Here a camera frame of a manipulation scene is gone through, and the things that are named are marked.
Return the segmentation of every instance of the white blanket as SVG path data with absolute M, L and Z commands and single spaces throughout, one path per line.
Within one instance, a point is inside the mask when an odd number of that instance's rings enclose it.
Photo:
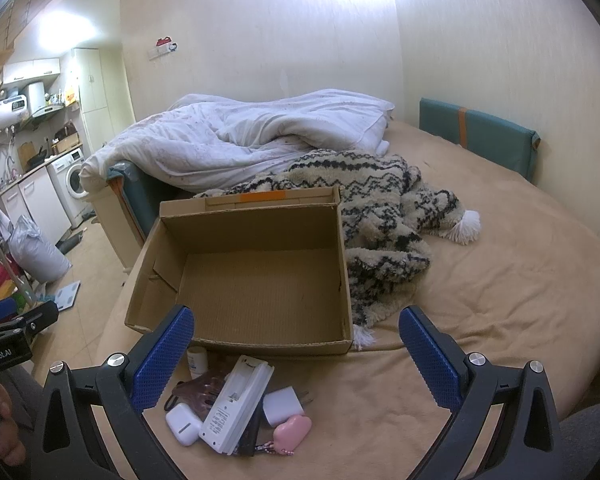
M 169 110 L 132 124 L 80 170 L 89 192 L 107 170 L 130 160 L 145 173 L 192 192 L 227 189 L 264 171 L 282 171 L 314 148 L 384 155 L 394 105 L 343 90 L 266 103 L 189 94 Z

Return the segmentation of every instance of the beige bed sheet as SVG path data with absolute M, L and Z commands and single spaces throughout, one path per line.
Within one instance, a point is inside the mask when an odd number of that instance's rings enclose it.
M 456 192 L 478 210 L 482 234 L 463 247 L 427 237 L 432 266 L 414 300 L 466 351 L 493 363 L 544 363 L 564 417 L 600 364 L 600 240 L 555 200 L 521 176 L 412 126 L 394 122 L 385 139 L 422 170 L 426 181 Z M 134 281 L 137 269 L 129 282 Z M 126 351 L 139 334 L 123 324 L 125 286 L 100 341 L 98 358 Z M 314 422 L 293 457 L 219 456 L 204 443 L 181 447 L 164 422 L 162 404 L 179 379 L 181 362 L 160 404 L 144 412 L 167 452 L 188 478 L 404 479 L 448 417 L 438 408 L 401 345 L 397 315 L 377 326 L 375 346 L 345 356 L 276 360 L 273 387 L 309 390 Z M 134 478 L 102 412 L 98 420 L 114 462 Z M 491 413 L 493 425 L 497 413 Z M 478 441 L 475 468 L 489 435 Z

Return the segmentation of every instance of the blue textured pad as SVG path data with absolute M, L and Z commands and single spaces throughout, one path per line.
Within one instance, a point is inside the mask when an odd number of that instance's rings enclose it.
M 460 408 L 458 374 L 410 308 L 401 311 L 398 331 L 438 406 L 452 412 Z
M 131 405 L 136 412 L 154 407 L 193 337 L 193 313 L 183 308 L 139 366 Z

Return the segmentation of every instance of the finger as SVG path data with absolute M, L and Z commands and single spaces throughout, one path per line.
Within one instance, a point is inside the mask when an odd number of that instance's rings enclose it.
M 24 464 L 26 457 L 27 450 L 21 442 L 18 442 L 18 445 L 2 461 L 10 467 L 16 467 Z
M 0 423 L 0 459 L 6 457 L 20 443 L 18 425 L 12 418 Z
M 11 418 L 11 397 L 4 386 L 0 384 L 0 416 Z

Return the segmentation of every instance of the pink heart-shaped object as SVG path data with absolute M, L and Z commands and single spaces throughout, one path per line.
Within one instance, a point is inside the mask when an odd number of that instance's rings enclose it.
M 292 415 L 289 420 L 273 430 L 273 449 L 282 454 L 293 451 L 311 429 L 311 419 L 304 415 Z

